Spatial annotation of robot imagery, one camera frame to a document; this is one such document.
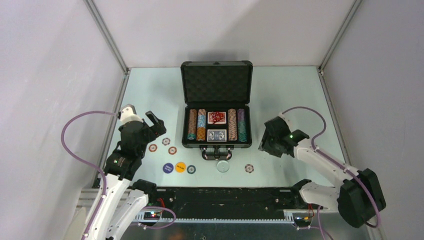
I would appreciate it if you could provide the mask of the green blue poker chip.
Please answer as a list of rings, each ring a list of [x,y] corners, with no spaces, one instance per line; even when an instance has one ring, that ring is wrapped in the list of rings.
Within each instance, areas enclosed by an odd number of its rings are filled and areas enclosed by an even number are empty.
[[[186,171],[187,171],[188,174],[191,174],[192,175],[192,174],[194,174],[196,172],[196,167],[194,165],[189,165],[186,168]]]

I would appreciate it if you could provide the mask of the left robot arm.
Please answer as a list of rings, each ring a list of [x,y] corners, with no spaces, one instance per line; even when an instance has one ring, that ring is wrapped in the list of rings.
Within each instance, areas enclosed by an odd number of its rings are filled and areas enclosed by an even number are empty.
[[[117,240],[142,208],[153,208],[158,202],[155,183],[141,179],[132,183],[148,145],[167,132],[162,119],[152,111],[145,114],[151,126],[128,107],[118,113],[120,140],[106,159],[83,240]]]

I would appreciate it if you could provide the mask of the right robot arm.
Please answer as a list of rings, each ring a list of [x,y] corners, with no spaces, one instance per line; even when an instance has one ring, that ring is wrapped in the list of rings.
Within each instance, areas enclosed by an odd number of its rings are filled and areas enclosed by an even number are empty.
[[[313,167],[330,186],[303,179],[291,187],[291,204],[304,209],[309,204],[338,211],[350,226],[359,228],[387,206],[377,174],[369,168],[359,170],[339,162],[316,145],[315,137],[296,129],[292,131],[284,115],[264,124],[259,150],[281,158],[284,155]]]

